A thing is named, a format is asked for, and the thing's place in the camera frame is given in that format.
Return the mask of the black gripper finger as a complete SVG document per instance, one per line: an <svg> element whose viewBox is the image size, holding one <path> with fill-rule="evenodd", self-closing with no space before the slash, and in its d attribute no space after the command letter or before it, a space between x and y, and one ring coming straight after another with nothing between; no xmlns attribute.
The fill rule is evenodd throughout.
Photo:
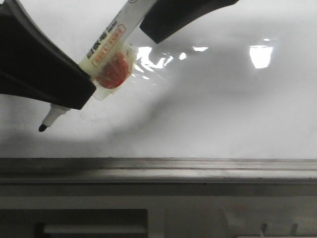
<svg viewBox="0 0 317 238"><path fill-rule="evenodd" d="M159 44L201 16L238 0L158 0L145 15L140 29Z"/></svg>
<svg viewBox="0 0 317 238"><path fill-rule="evenodd" d="M90 76L38 28L18 0L0 5L0 92L80 110Z"/></svg>

